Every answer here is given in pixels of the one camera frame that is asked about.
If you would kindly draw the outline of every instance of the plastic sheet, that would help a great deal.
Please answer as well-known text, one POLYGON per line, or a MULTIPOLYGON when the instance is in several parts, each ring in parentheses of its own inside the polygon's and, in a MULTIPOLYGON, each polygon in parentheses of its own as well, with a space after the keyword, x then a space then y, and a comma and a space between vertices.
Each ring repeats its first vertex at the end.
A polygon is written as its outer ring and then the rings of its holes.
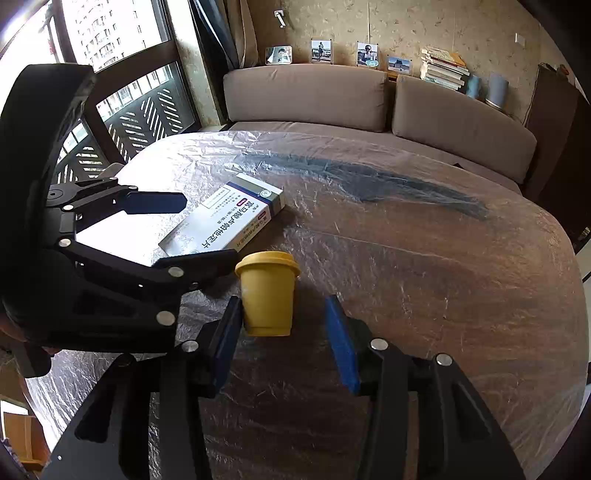
MULTIPOLYGON (((587 372, 587 316, 570 242, 556 220, 509 190, 429 158, 361 141, 282 132, 177 135, 120 173, 142 190, 181 191, 178 215, 119 213, 79 235, 143 264, 158 241, 236 173, 285 189, 286 208, 241 252, 292 253, 302 275, 286 338, 244 333, 214 400, 202 400, 214 478, 354 478, 365 398, 341 386, 323 299, 405 353, 459 362, 534 479, 566 439, 587 372)), ((178 340, 220 318, 237 279, 183 298, 178 340)), ((59 435, 115 357, 64 351, 29 380, 37 413, 59 435)), ((157 398, 154 401, 157 418, 157 398)), ((160 477, 157 428, 151 473, 160 477)), ((411 419, 407 478, 416 464, 411 419)))

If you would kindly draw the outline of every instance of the photo frame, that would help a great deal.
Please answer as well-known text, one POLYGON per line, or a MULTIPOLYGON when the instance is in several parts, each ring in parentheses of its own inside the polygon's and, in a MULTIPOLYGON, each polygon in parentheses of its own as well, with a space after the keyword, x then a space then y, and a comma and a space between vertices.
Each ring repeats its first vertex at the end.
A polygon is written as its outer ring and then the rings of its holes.
POLYGON ((310 63, 333 64, 333 41, 311 39, 310 44, 310 63))
POLYGON ((357 66, 377 69, 379 55, 377 43, 357 42, 357 66))
POLYGON ((389 56, 388 71, 398 75, 411 75, 413 73, 413 61, 389 56))
POLYGON ((267 47, 265 49, 265 65, 289 65, 293 60, 290 45, 267 47))

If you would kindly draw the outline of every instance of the blue cylindrical container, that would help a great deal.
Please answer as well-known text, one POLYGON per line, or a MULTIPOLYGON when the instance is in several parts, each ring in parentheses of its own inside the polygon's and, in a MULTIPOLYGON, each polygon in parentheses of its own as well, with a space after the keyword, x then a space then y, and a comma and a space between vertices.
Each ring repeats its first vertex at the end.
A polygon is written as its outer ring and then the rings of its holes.
POLYGON ((498 73, 492 72, 491 77, 488 80, 488 95, 486 96, 486 103, 498 110, 503 110, 508 86, 509 82, 507 80, 498 73))
POLYGON ((480 77, 476 75, 470 75, 468 78, 468 83, 466 86, 466 95, 472 98, 478 98, 478 93, 480 92, 480 77))

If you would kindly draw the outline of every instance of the yellow cup lid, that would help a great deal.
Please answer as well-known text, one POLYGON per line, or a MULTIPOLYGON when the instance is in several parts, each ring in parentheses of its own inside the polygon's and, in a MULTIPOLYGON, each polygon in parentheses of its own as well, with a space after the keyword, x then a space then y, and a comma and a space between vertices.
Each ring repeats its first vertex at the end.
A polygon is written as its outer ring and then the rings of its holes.
POLYGON ((247 255, 242 259, 242 261, 238 265, 236 265, 234 272, 236 272, 236 275, 240 276, 240 270, 244 267, 247 267, 249 265, 265 263, 286 265, 294 271, 296 277, 299 277, 301 273, 300 266, 294 260, 292 255, 290 255, 287 252, 277 251, 257 252, 255 254, 247 255))

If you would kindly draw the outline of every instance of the sofa cushion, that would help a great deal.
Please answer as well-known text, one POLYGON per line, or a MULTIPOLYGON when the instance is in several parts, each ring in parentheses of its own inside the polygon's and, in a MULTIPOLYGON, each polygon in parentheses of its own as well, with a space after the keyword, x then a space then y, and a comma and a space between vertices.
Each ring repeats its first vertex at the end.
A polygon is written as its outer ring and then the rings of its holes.
POLYGON ((478 100, 399 76, 394 135, 472 160, 523 183, 536 140, 525 127, 478 100))
POLYGON ((224 77, 228 117, 291 121, 383 132, 385 83, 377 70, 341 65, 277 65, 224 77))
POLYGON ((245 130, 249 132, 297 132, 311 135, 323 135, 332 138, 348 138, 351 140, 361 140, 375 145, 381 145, 387 148, 397 148, 423 157, 433 158, 441 162, 456 165, 480 177, 503 185, 521 195, 519 186, 511 179, 489 170, 482 165, 478 165, 465 158, 452 155, 451 153, 438 150, 428 145, 416 143, 405 138, 396 137, 390 132, 376 133, 355 130, 353 128, 334 127, 332 125, 305 124, 301 122, 238 122, 230 130, 245 130))

